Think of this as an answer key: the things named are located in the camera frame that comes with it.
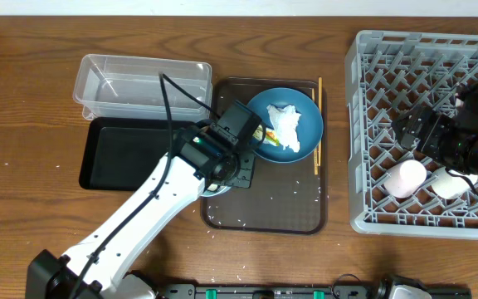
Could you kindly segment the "white green cup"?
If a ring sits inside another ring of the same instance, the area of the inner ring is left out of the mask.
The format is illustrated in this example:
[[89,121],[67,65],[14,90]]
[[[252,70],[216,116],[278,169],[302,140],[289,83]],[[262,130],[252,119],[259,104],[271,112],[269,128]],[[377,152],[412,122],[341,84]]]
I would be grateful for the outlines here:
[[464,175],[451,170],[453,176],[446,172],[446,168],[442,167],[433,172],[435,179],[431,183],[432,190],[436,195],[443,199],[455,199],[469,190],[471,187],[465,181],[469,179],[472,184],[478,180],[475,174]]

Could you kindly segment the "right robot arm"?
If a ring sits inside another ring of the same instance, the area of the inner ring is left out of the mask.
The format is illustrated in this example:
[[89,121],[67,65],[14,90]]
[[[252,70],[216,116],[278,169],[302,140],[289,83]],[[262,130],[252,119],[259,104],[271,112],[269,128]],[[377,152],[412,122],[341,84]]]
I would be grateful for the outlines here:
[[[399,145],[433,159],[456,177],[478,175],[478,81],[456,85],[455,98],[462,102],[454,117],[434,111],[429,106],[415,105],[409,112],[392,121]],[[467,180],[478,196],[478,189]]]

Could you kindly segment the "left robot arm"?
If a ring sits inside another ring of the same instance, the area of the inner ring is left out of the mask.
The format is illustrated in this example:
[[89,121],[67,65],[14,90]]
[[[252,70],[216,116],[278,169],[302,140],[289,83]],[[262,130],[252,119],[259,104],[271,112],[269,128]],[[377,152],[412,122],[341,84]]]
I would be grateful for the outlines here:
[[234,102],[218,120],[170,133],[152,174],[99,228],[60,257],[40,252],[27,269],[27,298],[154,298],[129,273],[163,228],[210,187],[249,188],[264,130],[261,117]]

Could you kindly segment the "pink cup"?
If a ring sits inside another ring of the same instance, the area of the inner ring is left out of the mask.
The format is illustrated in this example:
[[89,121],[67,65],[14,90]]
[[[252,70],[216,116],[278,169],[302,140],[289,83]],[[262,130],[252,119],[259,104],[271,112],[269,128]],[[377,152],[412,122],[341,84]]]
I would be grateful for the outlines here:
[[394,165],[387,174],[384,188],[390,195],[400,199],[412,195],[427,178],[424,165],[415,159]]

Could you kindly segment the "white napkin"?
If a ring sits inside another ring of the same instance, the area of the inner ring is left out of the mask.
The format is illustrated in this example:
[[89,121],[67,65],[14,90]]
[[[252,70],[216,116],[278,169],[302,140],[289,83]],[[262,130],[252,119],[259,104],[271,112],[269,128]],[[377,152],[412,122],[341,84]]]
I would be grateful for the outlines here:
[[297,127],[301,113],[296,111],[294,105],[287,105],[278,108],[274,105],[268,105],[267,112],[271,121],[276,138],[283,149],[290,148],[293,152],[300,151],[300,142],[298,141]]

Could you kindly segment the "yellow green snack wrapper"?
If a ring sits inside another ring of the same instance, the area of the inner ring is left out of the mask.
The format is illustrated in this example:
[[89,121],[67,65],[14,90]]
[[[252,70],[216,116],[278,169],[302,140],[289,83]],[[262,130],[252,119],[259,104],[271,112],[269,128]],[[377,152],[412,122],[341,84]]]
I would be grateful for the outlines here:
[[276,132],[268,127],[263,128],[261,125],[259,125],[254,132],[253,137],[258,141],[262,140],[264,144],[269,144],[275,147],[280,145],[280,141],[276,136]]

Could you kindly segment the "blue plate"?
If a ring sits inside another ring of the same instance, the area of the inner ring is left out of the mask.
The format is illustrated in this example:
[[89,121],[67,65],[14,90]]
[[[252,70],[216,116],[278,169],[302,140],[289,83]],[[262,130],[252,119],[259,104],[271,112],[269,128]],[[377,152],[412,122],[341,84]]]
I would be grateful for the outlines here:
[[301,91],[285,87],[270,88],[254,96],[247,107],[258,114],[268,128],[273,129],[266,108],[268,105],[278,108],[294,105],[296,111],[301,113],[296,130],[300,151],[295,153],[290,148],[283,149],[282,145],[275,147],[263,144],[256,150],[256,154],[270,162],[284,164],[297,162],[311,154],[321,141],[324,131],[323,118],[312,99]]

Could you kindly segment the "light blue rice bowl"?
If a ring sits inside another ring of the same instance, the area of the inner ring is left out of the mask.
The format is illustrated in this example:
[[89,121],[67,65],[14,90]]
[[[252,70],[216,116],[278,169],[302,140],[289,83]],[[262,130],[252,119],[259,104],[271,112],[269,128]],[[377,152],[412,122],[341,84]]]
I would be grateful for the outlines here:
[[208,198],[214,197],[219,194],[224,194],[228,190],[230,190],[230,186],[218,185],[218,184],[210,184],[205,191],[202,192],[201,196]]

